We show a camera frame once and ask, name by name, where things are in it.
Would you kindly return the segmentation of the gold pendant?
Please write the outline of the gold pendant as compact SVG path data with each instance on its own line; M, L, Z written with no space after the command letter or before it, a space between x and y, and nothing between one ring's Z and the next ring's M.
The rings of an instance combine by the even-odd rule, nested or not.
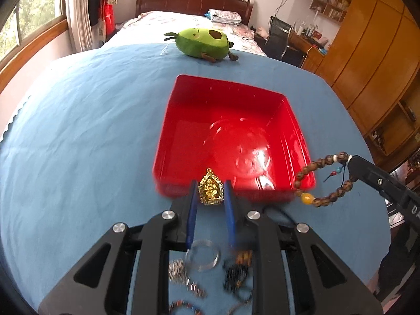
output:
M224 202L224 185L210 169L199 182L199 200L205 206L217 206Z

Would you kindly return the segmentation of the wooden wardrobe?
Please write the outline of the wooden wardrobe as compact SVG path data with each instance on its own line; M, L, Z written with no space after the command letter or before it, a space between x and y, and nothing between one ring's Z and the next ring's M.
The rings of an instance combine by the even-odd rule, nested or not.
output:
M402 0L352 0L315 73L341 100L375 164L419 149L419 26Z

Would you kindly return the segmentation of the wooden desk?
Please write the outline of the wooden desk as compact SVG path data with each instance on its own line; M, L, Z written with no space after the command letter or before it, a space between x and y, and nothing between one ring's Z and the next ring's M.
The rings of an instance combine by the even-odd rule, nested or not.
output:
M300 67L303 70L316 73L325 58L325 54L323 54L318 47L307 41L305 37L299 36L294 31L290 34L289 43L293 48L304 53L303 62Z

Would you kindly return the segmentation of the blue bed cloth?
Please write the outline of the blue bed cloth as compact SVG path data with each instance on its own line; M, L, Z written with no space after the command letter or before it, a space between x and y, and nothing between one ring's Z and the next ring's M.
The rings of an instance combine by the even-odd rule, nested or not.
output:
M211 64L172 45L79 53L36 71L1 142L1 266L31 311L116 223L169 208L152 178L177 76L241 82L287 97L310 157L369 149L322 78L250 53Z

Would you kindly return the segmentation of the green avocado plush toy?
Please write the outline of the green avocado plush toy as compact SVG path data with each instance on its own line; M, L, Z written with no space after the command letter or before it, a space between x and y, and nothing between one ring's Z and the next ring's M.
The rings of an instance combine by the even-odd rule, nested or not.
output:
M193 58L204 59L216 63L228 57L237 61L238 55L231 53L234 43L222 31L214 29L186 29L179 33L168 32L164 34L165 41L174 40L177 48Z

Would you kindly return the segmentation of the red plastic tray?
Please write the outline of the red plastic tray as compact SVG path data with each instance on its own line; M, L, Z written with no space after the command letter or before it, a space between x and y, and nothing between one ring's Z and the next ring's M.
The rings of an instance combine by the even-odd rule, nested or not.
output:
M295 176L311 162L284 94L239 82L179 75L170 94L152 175L170 198L211 169L254 202L295 197Z

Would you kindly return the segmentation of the red hanging bag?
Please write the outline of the red hanging bag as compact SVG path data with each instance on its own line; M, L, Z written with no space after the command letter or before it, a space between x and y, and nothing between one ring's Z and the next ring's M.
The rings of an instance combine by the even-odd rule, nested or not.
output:
M108 0L101 0L101 15L105 23L106 35L110 36L115 31L115 16L113 5Z

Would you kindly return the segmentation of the black beaded tassel jewelry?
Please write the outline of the black beaded tassel jewelry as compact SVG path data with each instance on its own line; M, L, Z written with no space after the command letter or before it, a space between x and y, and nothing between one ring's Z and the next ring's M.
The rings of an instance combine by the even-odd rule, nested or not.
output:
M224 291L245 304L253 297L253 288L247 285L252 265L252 252L241 251L224 260Z

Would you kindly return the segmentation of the dark wooden headboard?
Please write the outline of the dark wooden headboard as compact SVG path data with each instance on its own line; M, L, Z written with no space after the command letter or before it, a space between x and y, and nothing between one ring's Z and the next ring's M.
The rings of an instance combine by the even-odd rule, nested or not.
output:
M248 25L253 10L250 0L136 0L136 16L161 11L204 16L209 9L237 12Z

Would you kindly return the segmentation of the wall shelf with items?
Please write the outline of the wall shelf with items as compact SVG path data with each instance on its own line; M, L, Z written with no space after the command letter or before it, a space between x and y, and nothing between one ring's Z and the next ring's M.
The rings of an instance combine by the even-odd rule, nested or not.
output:
M341 24L347 15L352 0L313 0L310 10L317 16L323 16L330 21Z

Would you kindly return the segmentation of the white window curtain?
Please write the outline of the white window curtain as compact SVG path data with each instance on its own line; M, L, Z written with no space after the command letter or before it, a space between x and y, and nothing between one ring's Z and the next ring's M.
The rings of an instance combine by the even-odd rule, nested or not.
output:
M93 32L88 14L88 0L65 0L65 13L75 52L90 50L93 45Z

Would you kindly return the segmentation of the black office chair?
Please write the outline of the black office chair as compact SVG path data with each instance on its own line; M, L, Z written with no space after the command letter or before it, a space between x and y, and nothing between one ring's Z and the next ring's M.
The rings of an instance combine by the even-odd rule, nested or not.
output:
M264 52L269 58L300 67L305 58L305 53L293 47L290 43L291 31L292 26L290 24L271 16Z

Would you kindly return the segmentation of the folded patterned blanket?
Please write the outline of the folded patterned blanket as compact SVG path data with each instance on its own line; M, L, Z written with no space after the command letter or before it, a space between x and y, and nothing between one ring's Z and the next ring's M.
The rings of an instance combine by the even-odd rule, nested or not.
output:
M237 12L224 11L219 9L209 9L204 14L207 19L219 24L229 24L237 26L242 22L241 16Z

